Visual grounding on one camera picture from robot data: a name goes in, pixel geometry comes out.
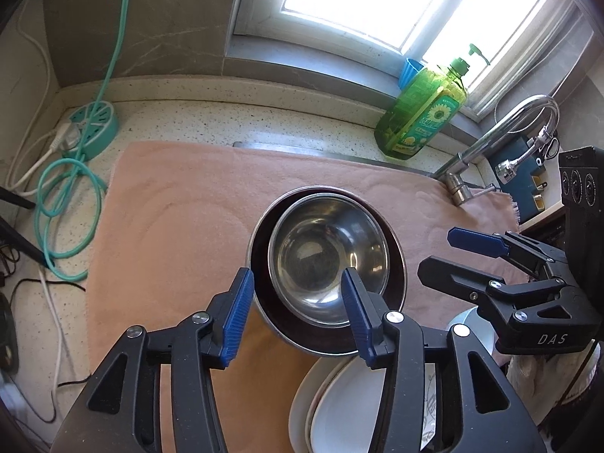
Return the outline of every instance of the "white cloth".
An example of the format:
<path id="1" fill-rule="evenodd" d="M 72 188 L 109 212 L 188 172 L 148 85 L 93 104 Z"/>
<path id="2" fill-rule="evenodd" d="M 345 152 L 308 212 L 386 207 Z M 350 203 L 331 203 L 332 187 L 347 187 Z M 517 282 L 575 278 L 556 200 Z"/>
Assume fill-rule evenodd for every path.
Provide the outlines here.
<path id="1" fill-rule="evenodd" d="M 557 404 L 575 376 L 591 344 L 579 353 L 558 354 L 548 361 L 545 356 L 513 356 L 507 371 L 507 379 L 539 425 Z M 581 395 L 596 374 L 600 359 L 600 345 L 591 355 L 581 376 L 564 400 L 564 404 Z"/>

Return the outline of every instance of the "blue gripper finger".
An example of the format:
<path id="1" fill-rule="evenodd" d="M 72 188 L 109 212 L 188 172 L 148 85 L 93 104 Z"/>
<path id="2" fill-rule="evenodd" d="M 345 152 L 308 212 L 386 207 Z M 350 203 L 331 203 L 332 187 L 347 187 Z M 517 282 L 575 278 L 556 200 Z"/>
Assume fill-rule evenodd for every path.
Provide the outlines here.
<path id="1" fill-rule="evenodd" d="M 254 274 L 242 267 L 237 272 L 226 298 L 221 302 L 221 308 L 214 310 L 212 303 L 208 313 L 214 317 L 215 324 L 222 328 L 222 349 L 218 359 L 226 368 L 237 355 L 243 328 L 248 319 L 252 297 L 254 296 Z"/>
<path id="2" fill-rule="evenodd" d="M 487 235 L 465 228 L 451 228 L 447 235 L 447 242 L 452 247 L 462 249 L 474 254 L 497 258 L 509 255 L 510 249 L 497 235 Z"/>
<path id="3" fill-rule="evenodd" d="M 368 366 L 377 359 L 376 344 L 384 340 L 382 315 L 379 314 L 370 299 L 356 269 L 349 267 L 342 272 L 342 299 L 354 343 L 359 350 L 359 356 Z"/>

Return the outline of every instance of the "white dish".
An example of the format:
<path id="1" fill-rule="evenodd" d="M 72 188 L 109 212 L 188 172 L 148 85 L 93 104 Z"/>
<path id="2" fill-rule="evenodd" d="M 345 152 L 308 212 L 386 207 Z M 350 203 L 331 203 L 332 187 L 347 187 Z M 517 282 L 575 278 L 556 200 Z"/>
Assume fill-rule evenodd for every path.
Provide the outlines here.
<path id="1" fill-rule="evenodd" d="M 302 380 L 289 410 L 289 441 L 294 453 L 309 453 L 304 427 L 312 401 L 334 368 L 340 370 L 349 360 L 350 357 L 321 357 Z"/>
<path id="2" fill-rule="evenodd" d="M 434 364 L 426 365 L 423 448 L 436 432 L 436 380 Z M 313 453 L 366 453 L 378 416 L 385 370 L 373 371 L 354 358 L 325 390 L 312 418 Z"/>
<path id="3" fill-rule="evenodd" d="M 312 398 L 310 407 L 306 413 L 306 420 L 304 421 L 304 440 L 306 441 L 306 448 L 309 453 L 314 453 L 312 443 L 310 443 L 310 429 L 312 427 L 312 419 L 315 417 L 316 408 L 319 406 L 319 402 L 331 385 L 331 382 L 352 360 L 353 357 L 350 356 L 340 358 L 339 362 L 334 366 L 333 370 L 329 372 L 327 377 L 323 380 L 323 383 L 319 386 L 319 389 L 316 391 L 315 396 Z"/>
<path id="4" fill-rule="evenodd" d="M 489 354 L 493 354 L 493 347 L 495 346 L 495 330 L 493 326 L 485 320 L 484 318 L 478 316 L 477 308 L 470 308 L 469 310 L 462 311 L 459 315 L 457 315 L 449 325 L 447 325 L 447 330 L 453 327 L 453 325 L 457 324 L 465 324 L 472 332 L 476 334 L 478 340 L 484 345 L 484 348 L 487 349 Z"/>

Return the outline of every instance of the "teal power strip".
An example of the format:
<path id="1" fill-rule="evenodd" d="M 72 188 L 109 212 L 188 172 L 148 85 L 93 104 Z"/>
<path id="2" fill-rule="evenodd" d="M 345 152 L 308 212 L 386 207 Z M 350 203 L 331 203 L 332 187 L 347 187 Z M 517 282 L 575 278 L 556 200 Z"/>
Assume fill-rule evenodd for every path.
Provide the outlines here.
<path id="1" fill-rule="evenodd" d="M 97 111 L 91 117 L 93 106 L 94 102 L 83 105 L 69 117 L 69 120 L 77 125 L 80 134 L 84 134 L 86 123 L 88 123 L 86 137 L 80 140 L 83 141 L 82 154 L 84 155 L 84 162 L 92 160 L 107 148 L 111 141 L 116 137 L 119 129 L 119 123 L 113 104 L 101 100 L 97 107 Z M 78 146 L 74 146 L 73 148 L 64 151 L 63 157 L 76 158 L 77 150 Z"/>

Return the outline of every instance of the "speaker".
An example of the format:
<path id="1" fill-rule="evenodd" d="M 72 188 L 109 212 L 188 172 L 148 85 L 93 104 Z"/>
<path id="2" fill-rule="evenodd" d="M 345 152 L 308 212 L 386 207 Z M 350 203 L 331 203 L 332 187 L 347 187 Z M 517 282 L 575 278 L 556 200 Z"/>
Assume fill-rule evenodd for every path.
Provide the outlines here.
<path id="1" fill-rule="evenodd" d="M 604 150 L 585 146 L 564 151 L 558 162 L 569 268 L 591 304 L 604 313 Z"/>

